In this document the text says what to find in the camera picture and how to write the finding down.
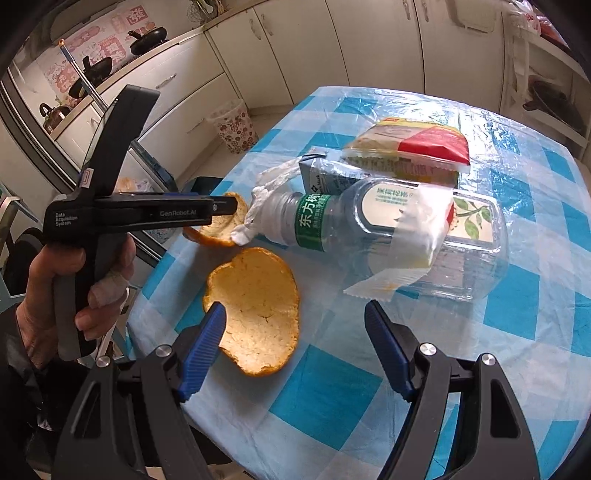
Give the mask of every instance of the table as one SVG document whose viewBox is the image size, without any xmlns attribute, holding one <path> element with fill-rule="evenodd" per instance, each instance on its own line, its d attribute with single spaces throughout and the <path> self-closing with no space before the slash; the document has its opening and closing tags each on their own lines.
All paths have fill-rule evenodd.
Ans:
<svg viewBox="0 0 591 480">
<path fill-rule="evenodd" d="M 386 116 L 459 128 L 472 169 L 460 188 L 492 195 L 509 232 L 506 278 L 484 300 L 396 293 L 385 310 L 450 356 L 497 356 L 527 418 L 548 478 L 591 410 L 591 199 L 566 148 L 512 120 L 467 105 L 390 90 L 321 87 L 297 105 L 215 191 L 250 198 L 262 170 L 312 146 L 342 148 Z M 302 188 L 301 179 L 295 186 Z M 349 273 L 320 252 L 254 241 L 283 257 L 301 294 L 301 336 L 288 365 L 249 378 L 224 355 L 186 412 L 259 480 L 375 479 L 408 406 L 393 393 L 363 327 Z M 138 355 L 172 343 L 203 317 L 207 274 L 238 249 L 179 238 L 138 296 L 129 335 Z M 459 398 L 451 395 L 429 478 L 443 474 Z"/>
</svg>

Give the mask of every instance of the green bottle label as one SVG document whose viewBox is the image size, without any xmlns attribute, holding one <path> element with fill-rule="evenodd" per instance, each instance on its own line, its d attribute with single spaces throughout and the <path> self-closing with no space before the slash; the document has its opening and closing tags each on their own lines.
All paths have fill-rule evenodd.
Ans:
<svg viewBox="0 0 591 480">
<path fill-rule="evenodd" d="M 295 239 L 300 247 L 323 252 L 322 217 L 331 195 L 304 195 L 295 212 Z"/>
</svg>

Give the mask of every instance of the hand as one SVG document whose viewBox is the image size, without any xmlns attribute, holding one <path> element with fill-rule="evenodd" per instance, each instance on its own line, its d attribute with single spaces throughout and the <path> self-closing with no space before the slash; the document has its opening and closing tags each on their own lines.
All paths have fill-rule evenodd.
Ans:
<svg viewBox="0 0 591 480">
<path fill-rule="evenodd" d="M 135 244 L 128 235 L 112 272 L 92 286 L 88 306 L 74 319 L 87 340 L 103 336 L 117 321 L 126 299 L 128 280 L 134 274 L 134 258 Z M 31 263 L 25 300 L 17 307 L 17 321 L 27 354 L 37 368 L 42 368 L 57 353 L 53 278 L 80 271 L 85 261 L 82 248 L 46 245 Z"/>
</svg>

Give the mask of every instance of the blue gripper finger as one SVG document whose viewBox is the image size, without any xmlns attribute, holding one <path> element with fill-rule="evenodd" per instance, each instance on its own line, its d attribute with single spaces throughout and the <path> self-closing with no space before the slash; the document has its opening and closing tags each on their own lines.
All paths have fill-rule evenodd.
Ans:
<svg viewBox="0 0 591 480">
<path fill-rule="evenodd" d="M 214 302 L 201 324 L 201 332 L 189 349 L 181 367 L 181 385 L 178 393 L 181 401 L 186 401 L 197 393 L 216 358 L 220 341 L 226 330 L 226 309 L 218 301 Z"/>
</svg>

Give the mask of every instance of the snack package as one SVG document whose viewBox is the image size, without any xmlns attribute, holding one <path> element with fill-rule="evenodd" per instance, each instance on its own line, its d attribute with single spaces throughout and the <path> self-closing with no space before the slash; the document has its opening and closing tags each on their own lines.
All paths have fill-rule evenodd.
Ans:
<svg viewBox="0 0 591 480">
<path fill-rule="evenodd" d="M 532 33 L 541 34 L 541 26 L 538 17 L 535 14 L 534 7 L 528 0 L 509 0 L 509 3 L 513 4 L 517 12 L 519 13 L 522 21 L 522 26 Z"/>
<path fill-rule="evenodd" d="M 366 171 L 457 187 L 470 171 L 468 141 L 453 127 L 390 117 L 345 146 L 345 162 Z"/>
</svg>

